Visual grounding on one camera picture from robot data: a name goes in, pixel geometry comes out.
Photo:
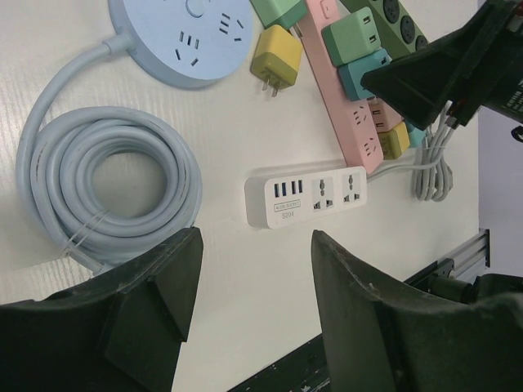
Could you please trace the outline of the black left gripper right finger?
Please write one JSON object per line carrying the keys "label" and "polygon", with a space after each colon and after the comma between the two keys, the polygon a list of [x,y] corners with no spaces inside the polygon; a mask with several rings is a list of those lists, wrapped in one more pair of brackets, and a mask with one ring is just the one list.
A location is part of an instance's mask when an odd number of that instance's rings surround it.
{"label": "black left gripper right finger", "polygon": [[425,292],[319,230],[311,262],[332,390],[521,390],[521,278],[434,278]]}

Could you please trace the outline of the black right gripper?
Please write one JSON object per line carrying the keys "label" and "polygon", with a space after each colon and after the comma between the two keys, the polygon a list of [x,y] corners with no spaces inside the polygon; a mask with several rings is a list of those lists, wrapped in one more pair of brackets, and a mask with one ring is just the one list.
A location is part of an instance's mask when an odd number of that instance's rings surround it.
{"label": "black right gripper", "polygon": [[522,2],[486,1],[461,28],[365,73],[361,84],[423,129],[452,128],[482,106],[522,121]]}

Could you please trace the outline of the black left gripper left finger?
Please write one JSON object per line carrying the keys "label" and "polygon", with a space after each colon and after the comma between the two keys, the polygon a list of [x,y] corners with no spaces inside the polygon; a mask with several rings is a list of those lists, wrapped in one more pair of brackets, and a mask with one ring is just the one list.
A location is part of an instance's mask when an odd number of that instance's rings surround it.
{"label": "black left gripper left finger", "polygon": [[169,391],[203,259],[197,228],[42,301],[1,308],[4,391]]}

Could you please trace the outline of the green USB charger plug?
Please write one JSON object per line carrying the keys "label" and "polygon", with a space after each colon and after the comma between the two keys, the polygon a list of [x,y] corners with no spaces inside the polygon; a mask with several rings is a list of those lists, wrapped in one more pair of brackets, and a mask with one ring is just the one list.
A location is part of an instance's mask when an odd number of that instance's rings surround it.
{"label": "green USB charger plug", "polygon": [[334,67],[347,65],[381,48],[378,29],[369,7],[342,17],[321,31]]}

